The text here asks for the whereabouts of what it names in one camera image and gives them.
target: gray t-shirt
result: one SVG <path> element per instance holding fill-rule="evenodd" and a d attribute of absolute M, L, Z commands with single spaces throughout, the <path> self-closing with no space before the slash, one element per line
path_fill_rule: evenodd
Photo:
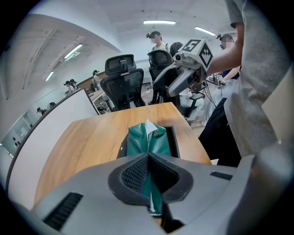
<path fill-rule="evenodd" d="M 275 29 L 255 5 L 248 0 L 226 0 L 226 4 L 231 26 L 245 25 L 240 78 L 224 104 L 241 157 L 245 157 L 277 140 L 261 105 L 283 79 L 291 60 Z"/>

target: person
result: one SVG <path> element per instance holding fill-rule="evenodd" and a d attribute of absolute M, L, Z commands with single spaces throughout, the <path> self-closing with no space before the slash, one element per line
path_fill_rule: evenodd
<path fill-rule="evenodd" d="M 277 141 L 261 105 L 290 68 L 291 59 L 268 19 L 249 0 L 226 0 L 237 40 L 216 56 L 207 74 L 242 65 L 233 92 L 213 111 L 199 140 L 218 165 L 237 166 Z"/>
<path fill-rule="evenodd" d="M 178 52 L 178 50 L 183 46 L 180 42 L 175 42 L 170 47 L 170 54 L 172 57 L 175 56 L 175 54 Z M 192 96 L 192 93 L 189 91 L 188 88 L 184 89 L 180 94 L 180 103 L 181 107 L 191 107 L 193 100 L 190 99 Z M 195 117 L 199 114 L 199 111 L 202 109 L 204 105 L 204 99 L 198 99 L 195 103 L 195 106 L 197 107 L 194 109 L 190 115 L 190 117 L 187 118 L 187 121 L 192 121 L 195 119 Z"/>
<path fill-rule="evenodd" d="M 49 103 L 48 105 L 47 105 L 47 110 L 48 109 L 51 109 L 53 106 L 55 106 L 56 105 L 56 103 L 55 102 L 51 102 L 51 103 Z"/>
<path fill-rule="evenodd" d="M 74 90 L 78 90 L 77 82 L 74 79 L 70 79 L 70 84 L 74 88 Z"/>
<path fill-rule="evenodd" d="M 71 85 L 70 81 L 66 81 L 63 85 L 68 87 L 68 95 L 74 92 L 74 88 Z"/>
<path fill-rule="evenodd" d="M 234 39 L 231 35 L 224 34 L 223 36 L 221 36 L 220 41 L 220 47 L 222 48 L 222 50 L 224 50 L 225 48 L 230 48 L 230 46 L 234 42 Z M 207 121 L 209 120 L 213 110 L 215 109 L 215 106 L 219 104 L 222 98 L 227 98 L 232 93 L 237 79 L 239 78 L 239 70 L 240 67 L 237 67 L 219 73 L 223 79 L 220 81 L 220 87 L 218 89 L 215 89 L 214 92 L 211 94 L 213 102 L 209 102 L 204 108 L 204 121 L 201 122 L 204 127 L 206 126 Z"/>
<path fill-rule="evenodd" d="M 165 50 L 168 53 L 170 53 L 170 45 L 167 44 L 167 43 L 165 43 L 162 40 L 162 36 L 161 36 L 161 33 L 160 32 L 153 31 L 151 34 L 148 34 L 148 36 L 149 36 L 149 38 L 151 38 L 151 41 L 156 44 L 152 48 L 152 51 L 154 51 L 154 50 Z M 148 102 L 148 105 L 156 104 L 156 102 L 157 102 L 157 96 L 158 96 L 158 92 L 157 91 L 153 91 L 152 100 L 150 102 Z"/>
<path fill-rule="evenodd" d="M 170 46 L 170 55 L 171 57 L 175 57 L 175 54 L 178 52 L 178 50 L 183 46 L 183 43 L 181 42 L 175 42 Z"/>
<path fill-rule="evenodd" d="M 46 112 L 47 112 L 47 109 L 41 109 L 40 107 L 37 108 L 37 113 L 38 113 L 40 116 L 43 116 Z"/>
<path fill-rule="evenodd" d="M 96 86 L 98 88 L 98 90 L 101 90 L 101 85 L 100 85 L 100 78 L 97 76 L 97 74 L 99 73 L 99 71 L 94 70 L 93 71 L 93 80 L 94 80 L 94 86 Z"/>

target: wooden tabletop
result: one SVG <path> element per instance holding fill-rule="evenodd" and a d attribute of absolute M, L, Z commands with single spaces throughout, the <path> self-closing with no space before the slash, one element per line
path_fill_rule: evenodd
<path fill-rule="evenodd" d="M 95 91 L 92 93 L 93 95 L 90 96 L 90 99 L 92 102 L 94 102 L 95 100 L 97 100 L 101 95 L 104 94 L 104 91 L 103 90 L 99 90 L 99 91 Z"/>
<path fill-rule="evenodd" d="M 133 108 L 75 121 L 64 131 L 43 168 L 35 203 L 77 172 L 116 159 L 128 128 L 149 119 L 173 125 L 181 159 L 211 164 L 197 136 L 172 103 Z"/>

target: fluorescent light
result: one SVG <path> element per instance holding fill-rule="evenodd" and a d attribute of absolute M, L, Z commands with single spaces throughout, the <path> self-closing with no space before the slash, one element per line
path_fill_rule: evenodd
<path fill-rule="evenodd" d="M 83 44 L 79 44 L 78 46 L 76 46 L 71 52 L 69 52 L 64 59 L 69 58 L 76 50 L 78 50 L 79 48 L 81 48 L 83 46 Z"/>
<path fill-rule="evenodd" d="M 52 72 L 48 75 L 48 77 L 46 78 L 45 82 L 47 82 L 47 81 L 50 79 L 50 77 L 52 76 L 53 73 L 54 73 L 54 71 L 52 71 Z"/>
<path fill-rule="evenodd" d="M 210 31 L 207 31 L 207 30 L 205 30 L 205 29 L 203 29 L 203 28 L 195 27 L 195 29 L 198 29 L 198 30 L 200 30 L 200 31 L 202 31 L 202 32 L 205 32 L 205 33 L 207 33 L 207 34 L 210 34 L 210 35 L 212 35 L 212 36 L 215 36 L 214 33 L 210 32 Z"/>
<path fill-rule="evenodd" d="M 175 21 L 165 20 L 144 20 L 144 24 L 175 24 Z"/>

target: green fabric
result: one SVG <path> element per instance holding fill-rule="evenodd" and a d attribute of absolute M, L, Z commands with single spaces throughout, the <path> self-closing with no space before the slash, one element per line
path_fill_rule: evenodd
<path fill-rule="evenodd" d="M 148 152 L 145 124 L 129 128 L 127 156 Z"/>
<path fill-rule="evenodd" d="M 169 140 L 166 134 L 166 129 L 155 125 L 157 130 L 149 134 L 149 142 L 146 134 L 144 123 L 138 124 L 129 128 L 128 150 L 127 155 L 135 155 L 139 153 L 162 153 L 171 156 Z M 152 181 L 150 172 L 146 177 L 143 185 L 143 195 L 151 197 L 154 211 L 149 210 L 150 214 L 162 214 L 162 195 L 159 192 L 156 184 Z"/>
<path fill-rule="evenodd" d="M 155 126 L 157 127 L 157 130 L 149 134 L 151 135 L 151 138 L 148 145 L 148 152 L 162 153 L 171 156 L 166 129 L 158 125 Z"/>

